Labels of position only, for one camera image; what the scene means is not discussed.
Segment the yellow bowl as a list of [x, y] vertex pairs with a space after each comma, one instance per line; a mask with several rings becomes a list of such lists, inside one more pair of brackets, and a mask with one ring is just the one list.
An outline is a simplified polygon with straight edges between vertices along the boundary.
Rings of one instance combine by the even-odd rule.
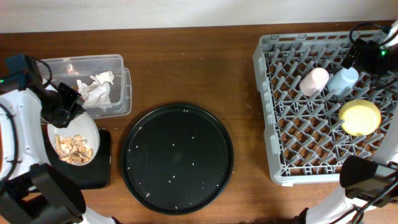
[[367, 136], [375, 132], [381, 123], [381, 112], [372, 102], [352, 100], [344, 104], [338, 119], [343, 121], [342, 129], [352, 136]]

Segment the peanut shells and rice scraps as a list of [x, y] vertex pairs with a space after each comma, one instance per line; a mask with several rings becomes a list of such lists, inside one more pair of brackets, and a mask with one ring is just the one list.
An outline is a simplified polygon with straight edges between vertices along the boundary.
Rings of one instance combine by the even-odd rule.
[[88, 141], [81, 135], [63, 138], [55, 135], [55, 152], [63, 162], [73, 165], [83, 165], [93, 158], [93, 150]]

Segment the blue cup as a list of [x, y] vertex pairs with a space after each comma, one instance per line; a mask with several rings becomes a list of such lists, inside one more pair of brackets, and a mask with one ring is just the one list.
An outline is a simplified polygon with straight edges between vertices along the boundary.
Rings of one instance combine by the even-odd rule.
[[329, 91], [335, 90], [335, 95], [341, 96], [346, 90], [354, 86], [358, 78], [359, 73], [355, 68], [342, 68], [333, 75], [327, 84], [327, 88]]

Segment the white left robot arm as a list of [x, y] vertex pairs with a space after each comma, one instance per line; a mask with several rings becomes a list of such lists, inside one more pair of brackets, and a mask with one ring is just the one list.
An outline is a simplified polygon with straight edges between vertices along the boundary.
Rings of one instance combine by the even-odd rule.
[[66, 85], [54, 89], [34, 72], [2, 78], [1, 88], [1, 216], [9, 223], [117, 223], [87, 207], [78, 186], [47, 156], [43, 119], [59, 128], [82, 121], [82, 136], [99, 148], [100, 134], [78, 93]]

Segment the grey plate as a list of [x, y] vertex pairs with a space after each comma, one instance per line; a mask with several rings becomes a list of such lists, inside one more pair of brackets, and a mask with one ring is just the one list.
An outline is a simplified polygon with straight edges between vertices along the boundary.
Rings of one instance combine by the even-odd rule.
[[[99, 131], [96, 127], [95, 122], [91, 119], [88, 113], [83, 113], [75, 118], [66, 128], [56, 128], [52, 124], [47, 125], [47, 134], [50, 139], [50, 143], [55, 150], [55, 135], [58, 134], [63, 138], [72, 137], [75, 135], [81, 135], [87, 139], [89, 147], [92, 148], [95, 157], [98, 152], [100, 146], [100, 136]], [[84, 166], [89, 164], [89, 161], [83, 165], [74, 165], [74, 166]]]

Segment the white napkin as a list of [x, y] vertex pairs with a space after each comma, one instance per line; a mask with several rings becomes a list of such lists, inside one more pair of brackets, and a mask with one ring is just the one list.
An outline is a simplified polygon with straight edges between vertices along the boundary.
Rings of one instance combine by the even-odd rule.
[[111, 85], [114, 85], [114, 75], [112, 71], [103, 72], [98, 75], [90, 76], [93, 83], [87, 85], [81, 80], [77, 80], [78, 92], [84, 100], [84, 107], [97, 106], [100, 108], [108, 108], [110, 102]]

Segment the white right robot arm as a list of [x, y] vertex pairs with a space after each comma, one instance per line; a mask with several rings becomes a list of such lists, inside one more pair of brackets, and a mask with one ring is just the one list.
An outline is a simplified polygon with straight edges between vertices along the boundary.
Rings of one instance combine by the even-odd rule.
[[[342, 63], [344, 68], [350, 65], [373, 76], [373, 89], [385, 90], [397, 82], [380, 84], [388, 72], [397, 71], [397, 42], [357, 39]], [[396, 115], [373, 158], [349, 156], [340, 172], [339, 187], [318, 205], [305, 208], [294, 223], [359, 223], [365, 211], [388, 203], [397, 203]]]

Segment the pink cup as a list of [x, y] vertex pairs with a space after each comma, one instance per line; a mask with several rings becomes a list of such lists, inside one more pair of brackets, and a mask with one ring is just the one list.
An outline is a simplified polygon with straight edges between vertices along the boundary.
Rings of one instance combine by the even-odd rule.
[[312, 96], [316, 91], [324, 89], [329, 80], [329, 73], [324, 68], [314, 68], [300, 82], [300, 91]]

